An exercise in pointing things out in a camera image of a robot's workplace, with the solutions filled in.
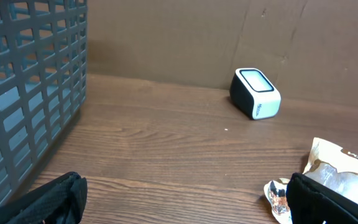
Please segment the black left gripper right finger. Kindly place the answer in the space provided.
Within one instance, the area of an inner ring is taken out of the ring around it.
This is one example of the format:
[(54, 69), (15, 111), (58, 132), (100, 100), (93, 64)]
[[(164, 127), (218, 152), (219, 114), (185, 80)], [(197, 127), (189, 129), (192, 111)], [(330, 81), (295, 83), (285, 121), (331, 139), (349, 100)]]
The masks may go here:
[(293, 224), (358, 223), (358, 204), (301, 174), (287, 185), (287, 203)]

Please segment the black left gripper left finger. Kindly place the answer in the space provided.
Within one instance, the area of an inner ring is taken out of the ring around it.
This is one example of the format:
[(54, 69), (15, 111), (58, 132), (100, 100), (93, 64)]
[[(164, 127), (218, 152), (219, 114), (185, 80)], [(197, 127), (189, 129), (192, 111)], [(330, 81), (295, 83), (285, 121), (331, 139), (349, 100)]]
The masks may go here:
[(87, 179), (68, 172), (0, 207), (0, 224), (80, 223), (87, 194)]

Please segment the brown patterned snack packet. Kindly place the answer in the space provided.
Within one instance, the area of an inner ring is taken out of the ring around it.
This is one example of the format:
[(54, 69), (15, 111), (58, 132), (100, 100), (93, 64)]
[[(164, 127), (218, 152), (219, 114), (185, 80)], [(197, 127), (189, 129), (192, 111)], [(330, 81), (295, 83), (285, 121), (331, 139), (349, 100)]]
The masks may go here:
[(291, 210), (286, 192), (289, 179), (279, 178), (264, 185), (264, 194), (271, 205), (272, 214), (280, 224), (292, 224)]

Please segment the beige brown paper pouch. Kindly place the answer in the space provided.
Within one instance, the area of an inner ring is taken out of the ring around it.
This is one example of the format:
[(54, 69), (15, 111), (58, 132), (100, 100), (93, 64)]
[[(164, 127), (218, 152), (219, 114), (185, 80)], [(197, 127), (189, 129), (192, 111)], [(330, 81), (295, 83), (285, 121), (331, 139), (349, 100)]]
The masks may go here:
[(314, 138), (303, 174), (358, 203), (358, 155)]

